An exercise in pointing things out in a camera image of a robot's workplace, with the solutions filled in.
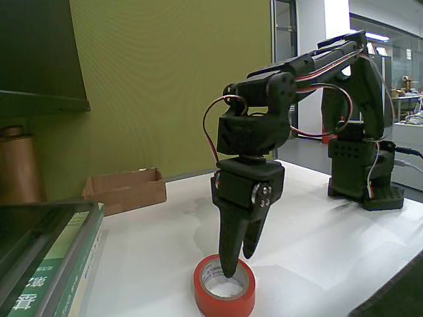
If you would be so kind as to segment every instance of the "olive green wall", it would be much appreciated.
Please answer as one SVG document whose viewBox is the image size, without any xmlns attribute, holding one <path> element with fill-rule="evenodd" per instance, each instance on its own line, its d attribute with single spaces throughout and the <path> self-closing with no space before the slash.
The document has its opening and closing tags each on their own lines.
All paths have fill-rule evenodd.
<svg viewBox="0 0 423 317">
<path fill-rule="evenodd" d="M 37 118 L 49 199 L 79 195 L 89 174 L 212 168 L 202 133 L 228 83 L 271 62 L 268 0 L 71 0 L 91 112 Z M 208 118 L 215 139 L 216 106 Z"/>
</svg>

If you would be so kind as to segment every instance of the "red tape roll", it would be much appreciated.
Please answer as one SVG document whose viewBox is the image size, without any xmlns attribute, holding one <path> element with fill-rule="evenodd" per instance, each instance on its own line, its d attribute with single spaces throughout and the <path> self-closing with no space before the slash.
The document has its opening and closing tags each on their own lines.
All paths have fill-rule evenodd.
<svg viewBox="0 0 423 317">
<path fill-rule="evenodd" d="M 246 317 L 254 308 L 256 281 L 241 260 L 228 280 L 223 275 L 219 255 L 206 257 L 194 272 L 194 288 L 198 308 L 207 317 Z"/>
</svg>

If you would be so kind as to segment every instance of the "red wire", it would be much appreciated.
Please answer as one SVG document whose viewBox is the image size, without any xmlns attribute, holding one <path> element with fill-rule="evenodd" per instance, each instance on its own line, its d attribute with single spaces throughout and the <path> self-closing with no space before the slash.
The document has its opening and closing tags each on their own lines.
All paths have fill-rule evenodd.
<svg viewBox="0 0 423 317">
<path fill-rule="evenodd" d="M 237 96 L 236 94 L 227 94 L 225 96 L 222 96 L 222 97 L 219 97 L 219 98 L 215 99 L 208 106 L 208 108 L 206 109 L 206 112 L 204 112 L 204 116 L 203 116 L 203 131 L 204 131 L 204 134 L 206 135 L 207 141 L 210 144 L 210 148 L 211 148 L 211 151 L 213 152 L 213 156 L 214 156 L 216 162 L 219 162 L 219 157 L 217 155 L 216 147 L 214 146 L 213 140 L 211 139 L 211 137 L 210 137 L 210 135 L 209 135 L 209 133 L 207 132 L 207 129 L 206 129 L 206 117 L 207 117 L 207 114 L 209 113 L 210 109 L 212 109 L 213 106 L 215 106 L 219 101 L 222 101 L 224 99 L 230 99 L 230 98 L 241 100 L 244 103 L 244 111 L 243 111 L 243 113 L 247 113 L 248 112 L 248 106 L 247 106 L 247 103 L 245 102 L 245 99 L 243 97 Z"/>
<path fill-rule="evenodd" d="M 211 151 L 213 152 L 214 159 L 216 160 L 216 162 L 219 162 L 219 157 L 217 155 L 216 147 L 214 146 L 213 140 L 209 136 L 209 133 L 207 132 L 207 129 L 206 129 L 206 117 L 207 117 L 207 114 L 209 113 L 210 109 L 213 108 L 213 106 L 215 104 L 216 103 L 210 104 L 210 106 L 207 108 L 206 112 L 204 112 L 204 116 L 203 116 L 203 131 L 204 131 L 204 134 L 206 135 L 207 141 L 210 144 L 210 148 L 211 148 Z"/>
<path fill-rule="evenodd" d="M 324 66 L 324 67 L 322 67 L 322 68 L 320 68 L 316 71 L 305 74 L 303 76 L 298 76 L 295 81 L 301 82 L 301 81 L 308 81 L 310 79 L 317 78 L 318 76 L 326 73 L 327 71 L 330 71 L 331 69 L 334 69 L 336 66 L 339 66 L 340 64 L 349 60 L 351 57 L 354 57 L 355 55 L 360 54 L 360 52 L 362 52 L 362 51 L 363 51 L 363 49 L 359 49 L 359 50 L 356 50 L 354 52 L 351 52 L 351 53 L 345 55 L 344 57 L 341 57 L 341 58 L 337 59 L 336 61 L 333 61 L 332 63 L 330 63 L 330 64 L 328 64 L 328 65 L 326 65 L 326 66 Z"/>
<path fill-rule="evenodd" d="M 313 84 L 313 85 L 311 85 L 310 87 L 307 87 L 307 88 L 299 88 L 299 89 L 297 89 L 297 92 L 299 92 L 299 93 L 312 92 L 312 91 L 315 91 L 315 90 L 320 89 L 320 88 L 335 89 L 337 91 L 340 91 L 346 97 L 346 99 L 348 101 L 348 105 L 349 105 L 349 112 L 348 112 L 348 116 L 347 116 L 346 120 L 344 121 L 344 124 L 339 129 L 334 129 L 333 131 L 322 133 L 322 134 L 307 133 L 307 132 L 304 132 L 304 131 L 297 129 L 296 127 L 291 126 L 292 131 L 295 131 L 298 134 L 304 135 L 306 137 L 326 137 L 327 135 L 337 134 L 337 133 L 341 132 L 347 126 L 347 124 L 350 121 L 350 118 L 352 116 L 353 102 L 352 102 L 351 96 L 344 89 L 342 89 L 338 86 L 332 85 L 332 84 L 324 84 L 323 83 L 323 84 Z"/>
</svg>

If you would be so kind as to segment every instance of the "floor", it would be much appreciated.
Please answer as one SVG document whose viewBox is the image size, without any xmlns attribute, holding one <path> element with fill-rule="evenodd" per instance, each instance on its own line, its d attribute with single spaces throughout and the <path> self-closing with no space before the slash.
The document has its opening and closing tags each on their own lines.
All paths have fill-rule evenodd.
<svg viewBox="0 0 423 317">
<path fill-rule="evenodd" d="M 278 158 L 311 170 L 330 174 L 331 159 L 328 158 L 328 147 L 320 141 L 300 138 L 289 139 L 278 149 Z M 404 189 L 406 198 L 423 203 L 423 192 L 400 184 L 395 185 Z"/>
</svg>

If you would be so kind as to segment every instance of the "copper cylinder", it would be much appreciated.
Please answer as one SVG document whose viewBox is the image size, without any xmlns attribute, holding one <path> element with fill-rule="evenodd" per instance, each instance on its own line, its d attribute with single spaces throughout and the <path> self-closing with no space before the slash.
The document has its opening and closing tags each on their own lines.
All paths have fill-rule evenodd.
<svg viewBox="0 0 423 317">
<path fill-rule="evenodd" d="M 22 127 L 0 130 L 0 202 L 46 201 L 31 135 Z"/>
</svg>

